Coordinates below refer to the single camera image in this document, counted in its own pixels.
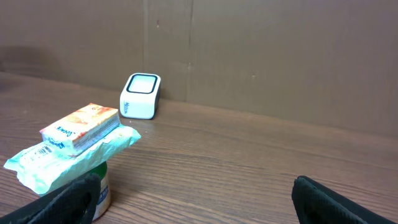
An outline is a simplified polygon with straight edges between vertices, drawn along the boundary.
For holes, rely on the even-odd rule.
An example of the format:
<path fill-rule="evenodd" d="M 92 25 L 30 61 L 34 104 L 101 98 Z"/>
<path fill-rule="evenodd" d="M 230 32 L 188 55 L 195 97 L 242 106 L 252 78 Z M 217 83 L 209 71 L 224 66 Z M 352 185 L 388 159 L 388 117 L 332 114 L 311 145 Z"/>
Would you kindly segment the green lidded can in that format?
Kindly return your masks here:
<path fill-rule="evenodd" d="M 99 199 L 96 204 L 95 214 L 93 216 L 93 221 L 97 220 L 102 216 L 111 204 L 111 192 L 109 189 L 109 177 L 108 177 L 108 165 L 107 162 L 103 162 L 94 169 L 88 171 L 89 174 L 97 174 L 101 178 L 101 190 L 99 194 Z"/>

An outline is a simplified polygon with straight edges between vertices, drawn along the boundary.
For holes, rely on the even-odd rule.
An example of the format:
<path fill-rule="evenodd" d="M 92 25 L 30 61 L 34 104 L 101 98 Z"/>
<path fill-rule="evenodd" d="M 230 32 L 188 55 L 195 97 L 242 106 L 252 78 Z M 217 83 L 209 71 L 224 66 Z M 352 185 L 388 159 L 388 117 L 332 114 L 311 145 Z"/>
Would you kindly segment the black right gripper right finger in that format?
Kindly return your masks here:
<path fill-rule="evenodd" d="M 294 180 L 292 201 L 301 224 L 395 224 L 304 175 Z"/>

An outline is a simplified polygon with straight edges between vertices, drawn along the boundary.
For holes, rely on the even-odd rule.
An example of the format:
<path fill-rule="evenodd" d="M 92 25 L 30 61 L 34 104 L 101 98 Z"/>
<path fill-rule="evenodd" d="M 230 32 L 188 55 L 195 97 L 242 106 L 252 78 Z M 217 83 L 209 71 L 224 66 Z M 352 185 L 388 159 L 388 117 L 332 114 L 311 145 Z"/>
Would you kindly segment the orange tissue pack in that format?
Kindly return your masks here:
<path fill-rule="evenodd" d="M 119 110 L 90 103 L 40 130 L 43 142 L 76 157 L 120 125 Z"/>

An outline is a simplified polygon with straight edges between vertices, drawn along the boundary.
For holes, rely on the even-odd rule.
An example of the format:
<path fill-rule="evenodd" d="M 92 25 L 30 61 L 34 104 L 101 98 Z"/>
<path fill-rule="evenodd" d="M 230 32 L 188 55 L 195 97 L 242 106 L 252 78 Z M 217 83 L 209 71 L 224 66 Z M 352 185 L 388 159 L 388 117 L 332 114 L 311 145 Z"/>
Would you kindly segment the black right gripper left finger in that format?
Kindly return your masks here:
<path fill-rule="evenodd" d="M 1 224 L 91 223 L 100 197 L 98 174 L 85 174 L 32 203 L 1 217 Z"/>

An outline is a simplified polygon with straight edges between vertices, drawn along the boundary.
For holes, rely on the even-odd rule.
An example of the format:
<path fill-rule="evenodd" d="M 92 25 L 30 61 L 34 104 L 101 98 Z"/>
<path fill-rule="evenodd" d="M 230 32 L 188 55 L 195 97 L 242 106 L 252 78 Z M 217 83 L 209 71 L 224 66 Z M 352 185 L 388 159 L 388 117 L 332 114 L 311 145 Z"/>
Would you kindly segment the teal snack bag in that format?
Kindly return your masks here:
<path fill-rule="evenodd" d="M 4 168 L 16 171 L 18 180 L 36 194 L 45 195 L 106 162 L 140 138 L 135 129 L 120 125 L 77 157 L 64 156 L 41 142 L 8 159 Z"/>

